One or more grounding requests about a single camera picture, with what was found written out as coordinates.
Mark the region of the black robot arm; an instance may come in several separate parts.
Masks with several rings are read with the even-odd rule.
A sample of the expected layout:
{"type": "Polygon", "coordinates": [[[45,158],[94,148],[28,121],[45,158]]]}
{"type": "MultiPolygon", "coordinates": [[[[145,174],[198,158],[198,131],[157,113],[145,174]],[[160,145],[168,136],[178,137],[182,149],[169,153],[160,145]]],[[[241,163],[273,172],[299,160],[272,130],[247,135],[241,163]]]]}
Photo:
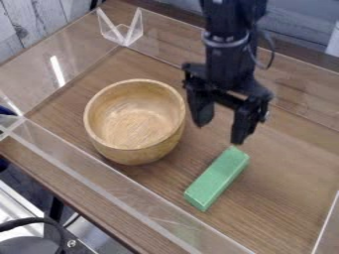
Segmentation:
{"type": "Polygon", "coordinates": [[[267,0],[200,0],[205,28],[205,61],[184,63],[182,87],[198,127],[214,116],[214,105],[234,111],[230,143],[240,145],[264,122],[272,92],[256,81],[255,70],[269,67],[256,59],[256,23],[267,0]]]}

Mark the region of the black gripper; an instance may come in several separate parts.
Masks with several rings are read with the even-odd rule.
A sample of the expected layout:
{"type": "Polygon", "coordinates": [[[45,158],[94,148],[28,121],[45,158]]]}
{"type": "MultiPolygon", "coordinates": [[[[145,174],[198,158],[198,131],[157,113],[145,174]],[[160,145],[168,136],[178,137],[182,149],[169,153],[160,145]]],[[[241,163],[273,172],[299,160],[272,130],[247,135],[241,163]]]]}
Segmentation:
{"type": "Polygon", "coordinates": [[[205,61],[182,63],[184,88],[194,125],[204,127],[214,117],[214,103],[234,110],[230,143],[241,145],[265,121],[272,92],[255,80],[255,69],[268,69],[256,59],[256,31],[245,31],[236,40],[202,33],[205,61]]]}

